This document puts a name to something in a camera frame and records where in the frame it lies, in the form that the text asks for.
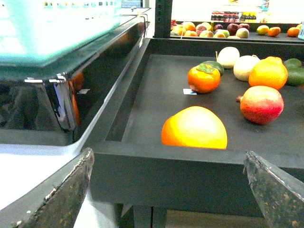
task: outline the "avocado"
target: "avocado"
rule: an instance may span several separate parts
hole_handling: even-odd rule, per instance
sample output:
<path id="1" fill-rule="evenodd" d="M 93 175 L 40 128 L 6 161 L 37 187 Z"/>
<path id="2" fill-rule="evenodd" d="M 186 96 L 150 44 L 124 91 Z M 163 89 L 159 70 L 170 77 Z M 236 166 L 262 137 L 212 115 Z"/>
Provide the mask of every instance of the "avocado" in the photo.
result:
<path id="1" fill-rule="evenodd" d="M 170 36 L 179 36 L 179 34 L 178 33 L 176 33 L 176 32 L 170 32 Z"/>
<path id="2" fill-rule="evenodd" d="M 297 58 L 290 58 L 284 62 L 286 68 L 301 67 L 302 62 Z"/>
<path id="3" fill-rule="evenodd" d="M 287 68 L 287 71 L 288 71 L 288 79 L 286 85 L 300 86 L 304 84 L 304 68 L 301 67 Z"/>
<path id="4" fill-rule="evenodd" d="M 203 63 L 216 68 L 219 71 L 220 76 L 221 77 L 223 76 L 224 67 L 220 63 L 218 63 L 217 61 L 205 61 Z"/>

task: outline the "white basket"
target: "white basket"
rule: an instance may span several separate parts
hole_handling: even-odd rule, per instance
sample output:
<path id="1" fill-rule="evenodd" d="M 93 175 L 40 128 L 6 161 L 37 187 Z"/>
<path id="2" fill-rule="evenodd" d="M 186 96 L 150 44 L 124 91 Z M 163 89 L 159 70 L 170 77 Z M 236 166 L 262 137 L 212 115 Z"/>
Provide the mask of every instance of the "white basket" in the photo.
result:
<path id="1" fill-rule="evenodd" d="M 301 27 L 300 33 L 298 35 L 298 38 L 299 39 L 304 39 L 304 21 L 302 23 L 302 27 Z"/>
<path id="2" fill-rule="evenodd" d="M 4 0 L 0 65 L 49 64 L 120 24 L 121 0 Z"/>

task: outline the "fake fruit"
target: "fake fruit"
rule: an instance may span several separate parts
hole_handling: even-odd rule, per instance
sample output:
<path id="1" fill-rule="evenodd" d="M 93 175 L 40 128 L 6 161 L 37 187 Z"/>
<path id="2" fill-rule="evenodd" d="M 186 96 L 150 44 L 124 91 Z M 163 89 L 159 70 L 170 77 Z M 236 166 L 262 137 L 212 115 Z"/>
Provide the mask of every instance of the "fake fruit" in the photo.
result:
<path id="1" fill-rule="evenodd" d="M 266 35 L 269 31 L 269 27 L 267 25 L 261 25 L 259 27 L 257 27 L 257 34 L 259 35 Z"/>
<path id="2" fill-rule="evenodd" d="M 171 28 L 173 28 L 174 26 L 177 26 L 176 20 L 171 20 Z"/>
<path id="3" fill-rule="evenodd" d="M 269 86 L 281 89 L 288 77 L 288 71 L 281 58 L 267 57 L 259 61 L 249 73 L 250 86 Z"/>
<path id="4" fill-rule="evenodd" d="M 218 33 L 224 34 L 226 38 L 230 36 L 229 31 L 225 30 L 225 29 L 218 29 L 218 30 L 214 31 L 214 35 L 216 35 Z"/>
<path id="5" fill-rule="evenodd" d="M 220 83 L 220 73 L 216 68 L 201 63 L 188 72 L 188 85 L 198 93 L 209 93 L 215 90 Z"/>
<path id="6" fill-rule="evenodd" d="M 281 33 L 280 27 L 272 27 L 268 30 L 268 36 L 270 36 L 270 37 L 276 37 L 280 33 Z"/>
<path id="7" fill-rule="evenodd" d="M 207 64 L 207 65 L 209 65 L 209 66 L 212 66 L 212 67 L 214 67 L 214 68 L 216 68 L 216 69 L 218 69 L 220 76 L 221 76 L 221 77 L 223 76 L 225 69 L 224 69 L 224 67 L 223 67 L 220 63 L 218 63 L 217 61 L 205 61 L 205 62 L 203 62 L 203 63 L 204 63 L 204 64 Z"/>
<path id="8" fill-rule="evenodd" d="M 230 24 L 227 26 L 227 30 L 229 31 L 229 34 L 230 34 L 231 36 L 234 36 L 234 35 L 237 33 L 238 24 L 230 23 Z"/>
<path id="9" fill-rule="evenodd" d="M 299 28 L 291 27 L 287 31 L 287 36 L 289 36 L 289 37 L 298 37 L 299 33 L 300 33 L 300 29 Z"/>
<path id="10" fill-rule="evenodd" d="M 214 38 L 226 38 L 225 35 L 223 33 L 220 33 L 220 32 L 214 34 L 213 37 Z"/>
<path id="11" fill-rule="evenodd" d="M 237 30 L 236 36 L 243 39 L 247 39 L 249 37 L 249 31 L 247 28 L 240 28 Z"/>
<path id="12" fill-rule="evenodd" d="M 202 25 L 205 26 L 207 30 L 211 31 L 212 26 L 208 22 L 203 22 Z"/>
<path id="13" fill-rule="evenodd" d="M 182 25 L 177 25 L 177 26 L 173 27 L 172 32 L 181 36 L 181 35 L 185 35 L 186 29 Z"/>
<path id="14" fill-rule="evenodd" d="M 187 31 L 195 31 L 195 25 L 191 21 L 185 21 L 181 24 Z"/>
<path id="15" fill-rule="evenodd" d="M 218 29 L 224 29 L 224 27 L 221 24 L 217 24 L 214 26 L 213 30 L 216 31 Z"/>
<path id="16" fill-rule="evenodd" d="M 224 124 L 213 112 L 191 106 L 166 120 L 161 142 L 170 146 L 226 149 L 228 138 Z"/>
<path id="17" fill-rule="evenodd" d="M 260 61 L 260 59 L 253 56 L 241 56 L 237 59 L 236 63 L 233 66 L 234 76 L 241 81 L 248 81 L 249 73 L 252 68 Z"/>
<path id="18" fill-rule="evenodd" d="M 213 32 L 208 30 L 202 31 L 199 37 L 213 37 Z"/>
<path id="19" fill-rule="evenodd" d="M 217 61 L 225 68 L 233 68 L 236 60 L 239 58 L 239 51 L 235 47 L 225 47 L 219 54 Z"/>
<path id="20" fill-rule="evenodd" d="M 198 25 L 196 26 L 196 33 L 197 33 L 198 35 L 200 35 L 201 32 L 202 32 L 202 31 L 205 31 L 205 30 L 207 30 L 207 28 L 206 28 L 206 26 L 204 26 L 204 25 L 202 25 L 202 24 L 198 24 Z"/>
<path id="21" fill-rule="evenodd" d="M 186 36 L 186 37 L 197 37 L 198 34 L 196 32 L 194 32 L 194 31 L 187 30 L 185 32 L 184 36 Z"/>
<path id="22" fill-rule="evenodd" d="M 301 86 L 304 85 L 304 68 L 288 68 L 288 79 L 286 85 Z"/>
<path id="23" fill-rule="evenodd" d="M 245 118 L 256 124 L 274 121 L 284 108 L 280 92 L 263 85 L 249 88 L 237 102 L 241 103 L 240 110 Z"/>
<path id="24" fill-rule="evenodd" d="M 73 83 L 73 88 L 74 88 L 75 92 L 78 92 L 79 90 L 82 89 L 84 82 L 85 82 L 85 77 L 82 72 L 80 72 L 78 75 L 72 77 L 72 83 Z"/>
<path id="25" fill-rule="evenodd" d="M 240 29 L 240 28 L 246 28 L 246 29 L 250 29 L 250 25 L 249 24 L 247 24 L 247 23 L 240 23 L 239 25 L 238 25 L 238 29 Z"/>
<path id="26" fill-rule="evenodd" d="M 237 36 L 228 36 L 227 38 L 228 39 L 240 39 L 240 37 L 237 37 Z"/>
<path id="27" fill-rule="evenodd" d="M 301 67 L 302 62 L 297 58 L 290 58 L 284 62 L 284 66 L 288 68 Z"/>

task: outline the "display shelf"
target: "display shelf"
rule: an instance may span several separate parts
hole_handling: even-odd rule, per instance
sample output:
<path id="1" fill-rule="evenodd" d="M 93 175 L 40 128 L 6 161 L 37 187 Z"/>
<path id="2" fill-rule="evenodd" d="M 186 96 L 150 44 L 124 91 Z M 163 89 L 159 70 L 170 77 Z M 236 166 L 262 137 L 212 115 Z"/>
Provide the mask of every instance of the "display shelf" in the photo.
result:
<path id="1" fill-rule="evenodd" d="M 304 181 L 298 126 L 304 93 L 285 86 L 282 115 L 268 126 L 247 121 L 237 96 L 249 84 L 226 70 L 220 86 L 205 95 L 184 95 L 187 72 L 226 46 L 241 55 L 303 59 L 304 45 L 225 40 L 146 39 L 123 82 L 101 114 L 86 145 L 96 155 L 91 193 L 95 201 L 260 217 L 243 174 L 246 150 Z M 162 125 L 183 108 L 199 105 L 220 117 L 228 132 L 226 150 L 164 146 Z"/>

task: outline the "red apple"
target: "red apple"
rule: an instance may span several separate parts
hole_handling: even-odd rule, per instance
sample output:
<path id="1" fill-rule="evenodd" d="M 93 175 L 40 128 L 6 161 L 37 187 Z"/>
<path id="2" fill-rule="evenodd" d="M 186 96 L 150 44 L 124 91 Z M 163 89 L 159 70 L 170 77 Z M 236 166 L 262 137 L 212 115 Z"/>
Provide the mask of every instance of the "red apple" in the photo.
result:
<path id="1" fill-rule="evenodd" d="M 238 25 L 238 28 L 240 29 L 240 28 L 246 28 L 246 29 L 250 29 L 250 25 L 249 24 L 246 24 L 246 23 L 241 23 L 241 24 L 239 24 Z"/>
<path id="2" fill-rule="evenodd" d="M 201 34 L 202 31 L 207 30 L 206 26 L 202 25 L 202 24 L 198 24 L 196 26 L 196 33 L 198 34 L 198 36 Z"/>
<path id="3" fill-rule="evenodd" d="M 215 31 L 215 30 L 218 30 L 218 29 L 224 29 L 224 27 L 221 24 L 217 24 L 217 25 L 214 26 L 213 29 Z"/>
<path id="4" fill-rule="evenodd" d="M 284 101 L 274 88 L 258 85 L 250 87 L 243 96 L 237 98 L 246 119 L 256 124 L 274 121 L 283 111 Z"/>
<path id="5" fill-rule="evenodd" d="M 234 36 L 237 33 L 238 30 L 238 24 L 230 23 L 227 27 L 227 30 L 229 31 L 229 34 L 231 36 Z"/>

